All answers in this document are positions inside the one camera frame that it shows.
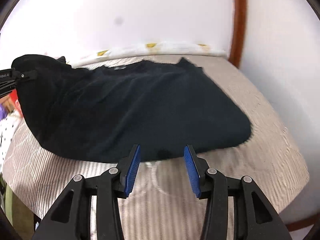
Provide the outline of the white floral quilt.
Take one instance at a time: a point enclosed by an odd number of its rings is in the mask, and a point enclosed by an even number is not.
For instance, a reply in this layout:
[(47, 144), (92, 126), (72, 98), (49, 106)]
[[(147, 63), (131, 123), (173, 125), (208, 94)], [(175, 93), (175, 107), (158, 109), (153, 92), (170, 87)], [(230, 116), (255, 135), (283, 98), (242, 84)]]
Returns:
[(7, 155), (9, 146), (15, 134), (15, 131), (22, 120), (18, 110), (9, 113), (4, 119), (1, 120), (1, 145), (0, 145), (0, 169), (3, 172), (4, 159)]

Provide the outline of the green blanket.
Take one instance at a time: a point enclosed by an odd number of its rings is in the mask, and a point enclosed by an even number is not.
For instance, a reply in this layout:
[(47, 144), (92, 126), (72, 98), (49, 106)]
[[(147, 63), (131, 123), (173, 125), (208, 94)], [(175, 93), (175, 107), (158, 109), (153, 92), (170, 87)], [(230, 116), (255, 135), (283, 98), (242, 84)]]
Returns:
[(7, 185), (4, 195), (5, 214), (21, 239), (31, 239), (34, 234), (34, 214)]

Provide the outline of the red paper shopping bag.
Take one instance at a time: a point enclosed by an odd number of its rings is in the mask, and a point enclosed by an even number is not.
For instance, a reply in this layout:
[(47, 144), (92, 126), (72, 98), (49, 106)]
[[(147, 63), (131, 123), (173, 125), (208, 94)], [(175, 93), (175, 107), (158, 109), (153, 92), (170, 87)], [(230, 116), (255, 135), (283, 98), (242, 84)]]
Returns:
[(20, 106), (20, 103), (18, 100), (18, 96), (17, 96), (17, 90), (13, 90), (9, 94), (9, 96), (10, 96), (10, 99), (12, 100), (12, 103), (13, 103), (15, 109), (18, 110), (20, 116), (23, 117), (23, 113), (22, 113), (21, 106)]

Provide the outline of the black sweatshirt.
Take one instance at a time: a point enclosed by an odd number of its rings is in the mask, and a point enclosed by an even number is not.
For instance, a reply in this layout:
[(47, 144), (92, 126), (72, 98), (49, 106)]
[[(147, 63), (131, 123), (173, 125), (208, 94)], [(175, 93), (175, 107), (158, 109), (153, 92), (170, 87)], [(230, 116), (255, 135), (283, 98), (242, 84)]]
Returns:
[(143, 161), (235, 147), (251, 136), (247, 115), (203, 71), (139, 61), (93, 70), (24, 55), (12, 62), (25, 122), (42, 148), (60, 157), (116, 163), (140, 145)]

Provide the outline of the brown wooden door frame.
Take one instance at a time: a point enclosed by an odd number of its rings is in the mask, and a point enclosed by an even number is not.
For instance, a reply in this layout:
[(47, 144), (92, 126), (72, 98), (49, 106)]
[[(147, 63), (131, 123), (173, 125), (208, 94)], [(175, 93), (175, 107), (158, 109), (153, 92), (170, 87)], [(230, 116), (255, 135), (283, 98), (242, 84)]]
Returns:
[(228, 61), (240, 67), (247, 23), (247, 0), (234, 0), (233, 37)]

